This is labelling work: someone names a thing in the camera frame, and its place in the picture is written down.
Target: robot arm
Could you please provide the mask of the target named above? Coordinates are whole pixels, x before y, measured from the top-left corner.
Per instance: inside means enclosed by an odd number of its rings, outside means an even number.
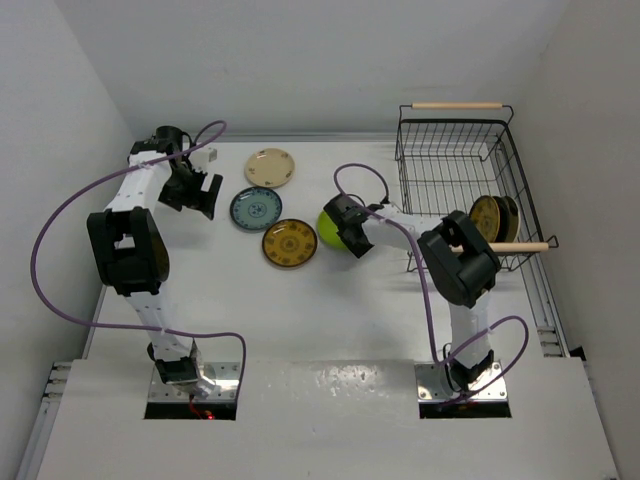
[[[182,151],[182,135],[175,127],[158,128],[152,138],[134,144],[129,164]],[[128,173],[105,210],[89,215],[87,228],[102,282],[125,297],[143,325],[163,329],[149,332],[148,348],[162,381],[207,396],[215,382],[203,373],[195,341],[164,332],[176,327],[164,283],[169,255],[152,216],[160,201],[178,211],[186,206],[213,218],[222,177],[215,175],[206,192],[202,185],[215,150],[194,153],[198,155],[191,160],[183,156]]]
[[[399,223],[416,240],[436,289],[449,302],[451,350],[487,328],[489,291],[495,285],[500,262],[469,217],[459,211],[443,219],[413,216],[391,204],[367,208]],[[358,258],[374,245],[407,249],[407,239],[402,232],[362,211],[350,197],[338,195],[324,210],[336,224],[344,244]],[[450,247],[459,245],[464,252],[456,255]],[[467,390],[492,362],[493,350],[488,337],[484,336],[456,356],[451,364],[451,376]]]

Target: white wall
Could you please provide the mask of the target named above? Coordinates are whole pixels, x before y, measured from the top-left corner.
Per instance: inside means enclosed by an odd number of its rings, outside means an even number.
[[[394,131],[398,104],[519,98],[568,0],[56,0],[136,134]]]
[[[640,2],[574,0],[517,109],[545,256],[623,478],[640,478]]]
[[[54,360],[82,350],[84,329],[46,310],[29,280],[41,225],[68,195],[122,167],[133,137],[53,0],[0,12],[0,479],[14,478]],[[39,263],[51,299],[90,318],[99,292],[85,229],[117,185],[63,214]]]

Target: cable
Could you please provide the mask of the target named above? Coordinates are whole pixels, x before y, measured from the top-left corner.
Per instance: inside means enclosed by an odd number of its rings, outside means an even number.
[[[198,409],[193,405],[193,395],[189,395],[189,410],[191,411],[191,413],[193,413],[194,415],[196,415],[200,420],[203,420],[202,415],[200,415],[200,412],[198,411]]]
[[[46,235],[47,231],[51,227],[51,224],[53,224],[55,219],[58,218],[58,216],[74,200],[76,200],[78,197],[84,195],[89,190],[94,189],[98,185],[102,185],[103,183],[108,182],[109,180],[112,180],[112,179],[114,179],[116,177],[119,177],[121,175],[126,175],[127,173],[133,172],[133,171],[138,170],[140,168],[146,168],[148,166],[156,165],[156,164],[158,164],[160,162],[166,162],[168,160],[173,160],[174,158],[178,158],[178,157],[180,157],[182,155],[188,155],[191,152],[195,152],[196,150],[198,150],[198,149],[200,149],[200,148],[202,148],[202,147],[204,147],[206,145],[209,145],[210,143],[216,141],[224,133],[224,131],[227,129],[227,122],[225,122],[224,120],[216,120],[215,122],[211,122],[208,125],[205,125],[204,128],[202,130],[200,130],[200,132],[196,136],[196,140],[195,141],[197,142],[198,139],[202,136],[203,133],[205,133],[211,127],[214,127],[216,125],[220,126],[218,131],[215,134],[213,134],[211,137],[209,137],[206,140],[204,140],[202,143],[196,144],[196,145],[192,146],[191,148],[189,148],[187,150],[176,152],[176,153],[173,153],[171,155],[164,156],[164,157],[155,158],[153,160],[149,160],[148,162],[144,162],[144,163],[141,163],[139,165],[134,165],[132,167],[123,168],[122,170],[118,170],[118,171],[113,172],[113,173],[111,173],[109,175],[106,175],[106,176],[96,180],[95,182],[90,183],[86,187],[78,190],[76,193],[71,195],[64,202],[62,202],[62,204],[58,208],[55,209],[55,211],[51,214],[51,216],[45,222],[44,226],[42,227],[42,229],[40,230],[40,233],[38,234],[38,236],[36,238],[35,243],[33,244],[33,249],[31,251],[30,266],[29,266],[29,271],[30,271],[30,274],[31,274],[31,283],[33,284],[33,288],[36,291],[36,295],[38,295],[38,298],[40,298],[42,303],[44,303],[44,305],[49,310],[51,310],[53,313],[55,313],[59,317],[64,318],[65,320],[67,320],[67,321],[69,321],[71,323],[75,323],[77,325],[82,325],[84,327],[120,328],[120,329],[124,329],[124,330],[144,330],[144,331],[148,331],[148,332],[161,332],[162,331],[162,328],[160,328],[160,327],[148,327],[148,326],[145,326],[145,325],[128,325],[128,324],[122,324],[122,323],[96,323],[96,322],[89,322],[89,321],[82,320],[80,318],[76,318],[76,317],[73,317],[71,315],[66,314],[65,312],[60,310],[58,307],[56,307],[55,305],[53,305],[53,303],[51,303],[49,301],[49,299],[46,297],[46,295],[42,291],[42,288],[40,287],[40,282],[38,282],[38,275],[37,275],[37,268],[36,268],[37,267],[37,260],[38,260],[38,252],[40,251],[40,246],[42,244],[42,240],[44,239],[44,236]],[[235,333],[235,332],[189,333],[189,332],[183,332],[183,331],[180,331],[180,330],[173,330],[173,329],[166,329],[166,330],[164,330],[164,332],[165,333],[170,333],[170,334],[173,334],[173,335],[177,335],[177,336],[180,336],[180,337],[188,337],[188,338],[234,337],[234,338],[237,338],[238,340],[240,340],[240,343],[242,344],[242,365],[240,367],[240,376],[238,378],[238,389],[236,391],[236,404],[238,403],[238,398],[240,397],[240,387],[242,386],[242,380],[244,378],[244,370],[245,370],[246,359],[247,359],[247,343],[246,343],[246,341],[245,341],[245,339],[244,339],[244,337],[242,335],[240,335],[239,333]]]
[[[449,347],[451,347],[451,342],[445,343],[444,347],[442,347],[442,357],[443,358],[447,358],[447,345],[449,345]],[[453,382],[451,381],[451,374],[449,373],[449,365],[445,365],[443,368],[444,368],[444,374],[447,377],[447,383],[449,384],[449,388],[451,389],[451,391],[453,393],[460,393],[462,390],[460,388],[456,389],[453,386]]]
[[[363,207],[367,206],[367,204],[364,203],[364,200],[362,200],[362,197],[360,195],[356,195],[355,193],[350,193],[349,196],[357,199]]]
[[[378,172],[375,168],[370,167],[369,165],[365,165],[363,163],[345,163],[344,165],[341,165],[340,167],[338,167],[335,172],[333,172],[333,183],[335,184],[336,188],[338,189],[338,192],[340,192],[342,195],[346,196],[346,195],[348,195],[348,193],[344,191],[342,186],[340,186],[340,181],[338,180],[338,174],[342,170],[344,170],[346,168],[363,168],[365,170],[370,171],[374,175],[376,175],[380,179],[380,181],[382,182],[382,184],[384,186],[385,195],[386,195],[385,198],[389,198],[389,185],[387,184],[387,181],[384,179],[382,174],[380,174],[380,172]],[[507,365],[502,370],[500,375],[498,375],[493,380],[491,380],[489,383],[484,385],[481,389],[473,390],[473,391],[470,391],[470,392],[466,392],[465,394],[460,395],[459,397],[456,397],[454,399],[451,399],[451,400],[448,400],[446,402],[443,402],[441,405],[444,407],[444,406],[452,405],[454,403],[458,403],[458,402],[460,402],[462,400],[466,400],[467,398],[469,398],[469,397],[481,392],[482,390],[484,390],[485,388],[489,387],[494,382],[496,382],[499,379],[501,379],[502,377],[504,377],[507,374],[507,372],[509,372],[509,370],[511,370],[513,368],[513,366],[516,364],[516,362],[518,360],[520,360],[520,357],[522,357],[522,354],[524,353],[525,349],[527,348],[527,345],[529,344],[529,328],[527,327],[527,323],[521,317],[519,317],[517,315],[509,315],[508,317],[501,318],[500,320],[494,322],[491,326],[489,326],[489,328],[485,328],[484,330],[481,330],[481,331],[477,332],[472,337],[469,337],[462,344],[460,344],[458,346],[458,348],[456,348],[453,352],[451,352],[447,358],[444,358],[442,361],[438,360],[438,349],[436,347],[435,329],[433,327],[433,313],[431,312],[431,302],[429,300],[429,287],[428,287],[428,284],[427,284],[427,277],[426,277],[425,272],[424,272],[425,269],[424,269],[424,267],[422,265],[422,263],[423,263],[422,262],[422,255],[421,255],[420,248],[418,247],[417,242],[415,241],[415,239],[413,238],[411,233],[409,233],[409,231],[404,226],[399,224],[398,222],[395,222],[395,221],[393,221],[391,219],[385,218],[382,215],[380,215],[379,213],[376,213],[373,210],[368,209],[367,207],[358,206],[358,208],[360,210],[362,210],[363,212],[365,212],[366,214],[371,215],[374,218],[377,218],[378,220],[382,220],[382,221],[388,223],[389,225],[391,225],[392,227],[397,228],[398,230],[400,230],[404,234],[405,237],[407,237],[407,240],[409,241],[409,245],[411,246],[411,251],[413,252],[414,258],[416,259],[416,262],[417,262],[417,265],[418,265],[418,276],[420,277],[420,285],[422,286],[422,298],[423,298],[423,301],[424,301],[424,309],[425,309],[425,313],[427,315],[427,330],[429,332],[429,347],[431,349],[431,357],[433,358],[433,363],[436,366],[440,367],[440,366],[449,365],[456,358],[456,356],[458,356],[460,354],[460,352],[462,352],[465,348],[467,348],[473,342],[475,342],[475,341],[479,340],[480,338],[484,337],[485,335],[487,335],[489,333],[489,331],[494,330],[496,327],[502,325],[503,323],[505,323],[505,322],[507,322],[509,320],[515,320],[515,321],[519,322],[522,325],[522,327],[524,328],[524,340],[522,342],[522,347],[520,348],[520,351],[516,354],[515,358],[511,361],[511,363],[509,363],[509,365]]]

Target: white table surface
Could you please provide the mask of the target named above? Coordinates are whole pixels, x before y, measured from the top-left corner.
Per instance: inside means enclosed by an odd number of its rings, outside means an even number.
[[[391,142],[218,144],[214,168],[225,178],[214,221],[164,206],[154,218],[171,258],[167,285],[176,327],[232,330],[247,339],[237,421],[143,420],[152,369],[148,337],[97,330],[88,360],[74,363],[39,479],[174,479],[191,472],[279,480],[573,480],[615,472],[582,366],[543,357],[519,272],[499,275],[489,308],[490,319],[518,314],[531,326],[532,341],[507,375],[513,418],[420,420],[413,362],[430,354],[419,281],[405,271],[406,253],[375,248],[356,261],[321,243],[297,270],[270,266],[261,235],[242,232],[229,219],[231,199],[248,186],[244,162],[266,146],[296,160],[294,178],[277,190],[282,218],[315,226],[336,193],[333,170],[345,162],[378,168],[399,200]],[[381,198],[375,177],[344,177],[347,191],[366,201]],[[450,340],[448,308],[437,293],[431,299],[443,345]],[[112,289],[99,320],[138,322]],[[517,324],[492,335],[503,364],[521,341]],[[208,361],[240,358],[233,339],[198,345]],[[369,383],[350,379],[356,368],[374,373]]]

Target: wooden handle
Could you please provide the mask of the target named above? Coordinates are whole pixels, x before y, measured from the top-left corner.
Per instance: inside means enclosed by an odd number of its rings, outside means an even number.
[[[549,250],[549,244],[546,242],[490,243],[489,246],[497,254],[538,253]],[[454,253],[462,253],[462,247],[454,247],[451,250]]]
[[[500,110],[501,103],[483,102],[483,103],[429,103],[418,102],[412,103],[413,110]]]

